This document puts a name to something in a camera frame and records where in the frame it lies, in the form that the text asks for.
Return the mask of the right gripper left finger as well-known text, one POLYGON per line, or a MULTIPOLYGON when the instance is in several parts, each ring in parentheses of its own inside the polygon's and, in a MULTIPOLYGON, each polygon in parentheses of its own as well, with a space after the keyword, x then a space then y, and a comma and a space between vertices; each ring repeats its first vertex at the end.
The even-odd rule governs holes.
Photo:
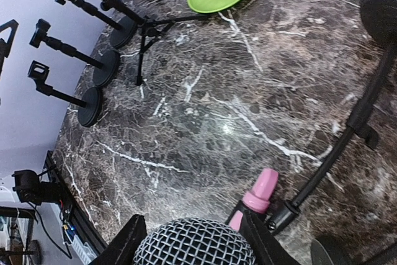
POLYGON ((135 214, 108 247, 89 265, 131 265, 140 243, 147 237, 145 217, 135 214))

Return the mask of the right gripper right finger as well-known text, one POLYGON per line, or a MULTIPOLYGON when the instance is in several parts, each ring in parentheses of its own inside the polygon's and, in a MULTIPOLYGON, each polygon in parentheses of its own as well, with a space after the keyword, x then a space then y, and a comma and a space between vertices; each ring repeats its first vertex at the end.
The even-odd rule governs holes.
POLYGON ((240 234, 250 244, 258 264, 299 265, 273 237, 265 223, 250 210, 243 212, 240 234))

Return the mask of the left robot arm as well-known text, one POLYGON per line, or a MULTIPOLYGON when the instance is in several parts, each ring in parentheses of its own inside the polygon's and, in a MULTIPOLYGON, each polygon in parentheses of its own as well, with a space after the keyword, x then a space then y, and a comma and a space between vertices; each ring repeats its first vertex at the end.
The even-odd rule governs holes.
MULTIPOLYGON (((10 29, 7 40, 1 38, 1 71, 4 60, 9 57, 11 47, 16 35, 19 23, 11 19, 1 24, 1 32, 10 29)), ((1 202, 14 202, 14 194, 22 203, 41 205, 42 203, 61 204, 63 201, 62 186, 59 182, 40 181, 39 175, 32 170, 16 171, 9 176, 14 180, 13 187, 7 187, 1 178, 1 202)))

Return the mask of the black stand holding beige mic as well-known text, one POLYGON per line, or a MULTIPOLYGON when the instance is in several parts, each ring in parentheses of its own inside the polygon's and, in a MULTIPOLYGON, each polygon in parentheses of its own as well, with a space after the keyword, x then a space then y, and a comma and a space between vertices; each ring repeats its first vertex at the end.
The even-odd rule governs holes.
POLYGON ((62 101, 78 106, 78 122, 83 127, 93 126, 102 110, 103 93, 101 88, 91 87, 86 90, 81 99, 67 95, 48 85, 45 81, 49 75, 50 68, 43 63, 32 61, 28 77, 35 82, 36 91, 52 96, 62 101))

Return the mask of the black tripod mic stand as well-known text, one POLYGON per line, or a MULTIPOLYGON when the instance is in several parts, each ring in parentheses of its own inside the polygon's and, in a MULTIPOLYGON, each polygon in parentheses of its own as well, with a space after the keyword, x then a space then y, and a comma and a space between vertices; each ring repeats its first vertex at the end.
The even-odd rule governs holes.
POLYGON ((102 0, 105 4, 109 4, 110 7, 115 8, 117 11, 125 14, 129 17, 136 25, 138 29, 140 29, 141 35, 141 44, 139 51, 139 62, 138 69, 136 75, 135 84, 137 86, 142 85, 143 77, 142 77, 142 64, 143 57, 145 52, 158 40, 162 39, 163 35, 175 24, 178 22, 185 22, 190 20, 207 20, 209 15, 193 15, 186 17, 177 17, 173 19, 165 19, 165 20, 154 20, 149 17, 141 17, 135 12, 133 12, 126 4, 124 4, 121 0, 102 0))

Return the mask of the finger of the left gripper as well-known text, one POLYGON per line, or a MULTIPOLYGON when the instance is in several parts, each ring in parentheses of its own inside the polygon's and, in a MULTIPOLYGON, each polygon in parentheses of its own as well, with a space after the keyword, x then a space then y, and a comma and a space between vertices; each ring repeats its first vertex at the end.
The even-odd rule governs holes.
POLYGON ((11 47, 12 47, 18 26, 19 26, 19 23, 15 19, 12 19, 0 26, 0 32, 3 32, 7 29, 11 30, 7 40, 4 40, 3 38, 1 38, 0 73, 2 73, 4 60, 9 57, 9 54, 11 52, 11 47))

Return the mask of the black round-base mic stand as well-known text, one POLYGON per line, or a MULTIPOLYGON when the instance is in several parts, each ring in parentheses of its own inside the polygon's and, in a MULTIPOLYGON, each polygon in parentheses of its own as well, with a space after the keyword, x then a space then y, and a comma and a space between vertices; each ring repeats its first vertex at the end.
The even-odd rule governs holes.
POLYGON ((58 4, 65 5, 66 2, 72 3, 74 6, 82 9, 90 16, 96 17, 105 22, 113 31, 110 33, 110 44, 112 47, 119 49, 125 46, 135 35, 138 26, 129 17, 125 16, 118 22, 112 20, 96 8, 93 4, 85 0, 55 0, 58 4))

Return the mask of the purple glitter microphone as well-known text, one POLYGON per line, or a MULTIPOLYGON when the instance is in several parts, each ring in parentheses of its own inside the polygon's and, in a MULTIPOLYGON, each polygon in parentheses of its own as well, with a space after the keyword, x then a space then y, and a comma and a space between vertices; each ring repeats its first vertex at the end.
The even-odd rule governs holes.
POLYGON ((255 264, 247 240, 224 223, 180 218, 153 230, 138 246, 133 264, 255 264))

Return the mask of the pink microphone front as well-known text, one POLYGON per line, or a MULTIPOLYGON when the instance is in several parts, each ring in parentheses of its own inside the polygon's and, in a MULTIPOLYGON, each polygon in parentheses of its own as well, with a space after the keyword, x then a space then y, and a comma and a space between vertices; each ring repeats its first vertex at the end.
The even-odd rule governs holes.
POLYGON ((263 169, 253 186, 244 193, 241 200, 235 205, 225 224, 239 231, 245 210, 250 210, 260 219, 264 219, 278 178, 279 173, 277 171, 270 168, 263 169))

